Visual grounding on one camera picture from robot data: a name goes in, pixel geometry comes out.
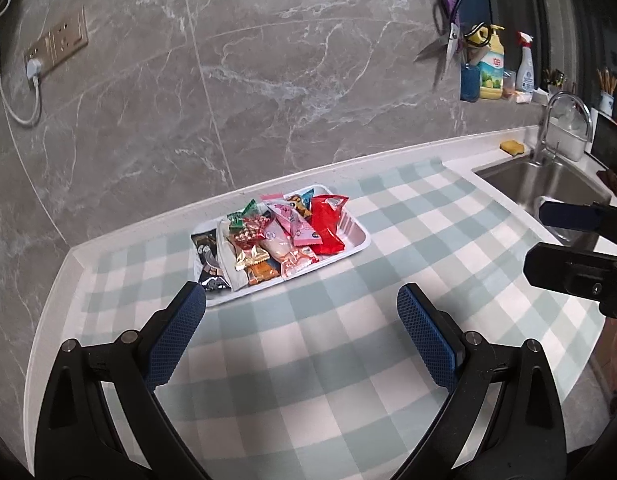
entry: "checkered tablecloth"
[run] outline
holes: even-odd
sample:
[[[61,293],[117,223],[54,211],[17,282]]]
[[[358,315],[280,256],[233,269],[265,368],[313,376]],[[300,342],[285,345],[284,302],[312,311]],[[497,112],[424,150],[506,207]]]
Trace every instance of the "checkered tablecloth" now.
[[[537,236],[438,160],[336,191],[351,197],[370,247],[208,310],[156,390],[217,480],[389,478],[446,397],[397,317],[404,283],[491,342],[540,340],[562,399],[597,339],[594,303],[533,288],[522,275]],[[193,278],[190,234],[101,257],[64,336],[87,345],[141,328]],[[144,463],[114,390],[106,393],[129,455]]]

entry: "snack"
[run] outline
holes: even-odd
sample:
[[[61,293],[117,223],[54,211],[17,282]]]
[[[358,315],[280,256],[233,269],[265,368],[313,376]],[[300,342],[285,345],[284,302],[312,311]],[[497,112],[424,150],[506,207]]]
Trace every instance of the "snack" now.
[[[300,272],[300,270],[306,269],[306,267],[314,261],[319,261],[317,257],[313,259],[310,254],[307,254],[306,251],[304,251],[305,249],[308,249],[313,256],[315,256],[313,250],[308,246],[302,247],[301,249],[294,248],[290,253],[286,254],[284,261],[282,261],[282,276],[284,278],[291,278]]]
[[[262,240],[260,244],[275,261],[281,264],[280,269],[284,278],[290,278],[311,263],[319,261],[310,246],[293,247],[289,235],[282,229],[277,220],[273,220],[264,228],[264,236],[266,236],[266,239]]]
[[[250,285],[257,285],[280,276],[279,272],[273,269],[268,262],[260,262],[248,267],[246,274],[248,275],[248,283]]]
[[[336,203],[335,208],[329,203]],[[344,250],[344,243],[337,237],[337,224],[347,196],[319,195],[311,199],[311,225],[320,235],[322,243],[313,247],[316,254],[337,254]]]
[[[271,257],[264,249],[255,244],[250,249],[239,249],[235,262],[236,270],[244,270],[261,262],[265,262]]]
[[[259,240],[264,240],[264,226],[269,221],[260,214],[242,218],[242,228],[231,234],[231,241],[240,249],[250,249]]]
[[[198,283],[204,287],[204,290],[208,291],[230,288],[224,278],[224,270],[217,260],[217,230],[212,229],[205,233],[191,235],[191,240],[195,244],[197,254],[202,262],[202,272]]]
[[[237,270],[235,265],[237,258],[235,248],[228,241],[230,236],[230,221],[221,220],[218,225],[218,263],[224,270],[224,278],[230,285],[231,290],[239,290],[243,286],[248,285],[248,276],[245,270]]]
[[[244,218],[255,216],[258,213],[257,202],[255,202],[255,199],[252,199],[248,204],[246,204],[243,211],[236,211],[227,215],[227,218],[230,220],[230,228],[241,229],[244,227]]]
[[[310,212],[310,199],[315,191],[311,189],[305,192],[303,195],[291,195],[288,197],[288,201],[295,205],[295,209],[300,212],[300,215],[308,219],[312,213]]]
[[[275,218],[293,238],[293,245],[304,246],[322,243],[322,238],[310,224],[304,220],[293,203],[276,198],[265,200],[266,206],[273,212]]]
[[[264,240],[260,242],[260,245],[280,263],[284,261],[284,256],[293,249],[293,245],[288,240],[288,235],[277,220],[272,220],[266,225]]]
[[[302,203],[304,204],[304,207],[306,207],[306,209],[310,210],[310,200],[313,198],[314,194],[315,194],[315,190],[313,188],[311,188],[308,191],[306,191],[305,193],[302,193],[300,195],[301,198],[302,198]]]

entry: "electrical outlet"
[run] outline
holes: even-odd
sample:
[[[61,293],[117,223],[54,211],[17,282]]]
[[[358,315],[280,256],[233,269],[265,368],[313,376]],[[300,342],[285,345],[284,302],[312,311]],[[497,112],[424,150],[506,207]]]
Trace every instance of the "electrical outlet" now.
[[[41,75],[54,69],[88,44],[84,8],[67,15],[33,43],[24,54],[24,63],[37,58],[42,63]]]

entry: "sink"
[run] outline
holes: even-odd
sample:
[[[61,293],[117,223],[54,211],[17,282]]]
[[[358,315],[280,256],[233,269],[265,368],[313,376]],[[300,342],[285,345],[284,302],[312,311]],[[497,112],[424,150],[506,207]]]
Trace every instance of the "sink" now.
[[[593,202],[610,204],[610,193],[593,182],[578,168],[560,157],[545,160],[537,166],[525,155],[502,164],[476,171],[508,198],[521,205],[539,221],[537,210],[544,202],[541,197],[578,205]],[[546,227],[563,245],[592,251],[599,236],[569,229]]]

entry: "yellow sponge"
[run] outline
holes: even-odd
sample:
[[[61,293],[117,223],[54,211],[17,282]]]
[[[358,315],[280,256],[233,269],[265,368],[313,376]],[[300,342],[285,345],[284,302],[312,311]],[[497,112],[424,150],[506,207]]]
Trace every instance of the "yellow sponge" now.
[[[517,140],[505,140],[499,145],[499,148],[512,156],[524,153],[524,145],[518,143]]]

